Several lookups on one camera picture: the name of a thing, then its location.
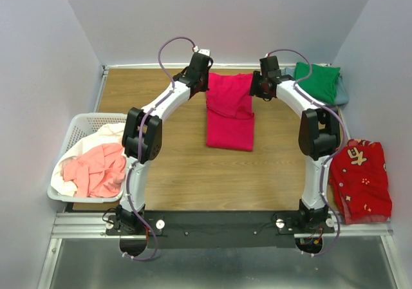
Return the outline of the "magenta t shirt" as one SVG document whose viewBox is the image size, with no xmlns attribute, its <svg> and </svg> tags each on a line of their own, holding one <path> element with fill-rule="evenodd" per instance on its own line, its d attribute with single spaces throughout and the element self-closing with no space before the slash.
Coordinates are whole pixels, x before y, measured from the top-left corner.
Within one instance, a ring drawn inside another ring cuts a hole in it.
<svg viewBox="0 0 412 289">
<path fill-rule="evenodd" d="M 252 151 L 254 112 L 249 95 L 252 74 L 209 75 L 206 92 L 206 146 Z"/>
</svg>

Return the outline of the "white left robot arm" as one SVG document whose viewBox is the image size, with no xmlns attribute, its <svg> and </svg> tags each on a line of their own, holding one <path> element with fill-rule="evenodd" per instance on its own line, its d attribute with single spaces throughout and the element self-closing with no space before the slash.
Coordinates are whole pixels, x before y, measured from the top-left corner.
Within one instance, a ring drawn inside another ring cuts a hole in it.
<svg viewBox="0 0 412 289">
<path fill-rule="evenodd" d="M 149 168 L 162 148 L 163 125 L 171 114 L 195 94 L 208 90 L 211 53 L 200 49 L 181 72 L 171 77 L 168 87 L 141 109 L 131 108 L 126 116 L 122 146 L 126 156 L 123 195 L 115 210 L 117 221 L 128 234 L 142 227 L 145 188 Z"/>
</svg>

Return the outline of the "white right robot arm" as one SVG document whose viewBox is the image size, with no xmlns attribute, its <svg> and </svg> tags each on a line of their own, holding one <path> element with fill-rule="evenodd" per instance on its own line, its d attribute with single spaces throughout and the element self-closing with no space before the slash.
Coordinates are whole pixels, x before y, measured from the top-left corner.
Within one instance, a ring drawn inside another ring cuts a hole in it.
<svg viewBox="0 0 412 289">
<path fill-rule="evenodd" d="M 304 191 L 299 208 L 277 212 L 274 223 L 280 234 L 332 233 L 327 177 L 341 143 L 341 121 L 337 110 L 319 102 L 299 87 L 291 76 L 282 75 L 277 57 L 268 53 L 252 76 L 250 95 L 270 101 L 277 98 L 300 118 L 298 145 L 306 157 Z"/>
</svg>

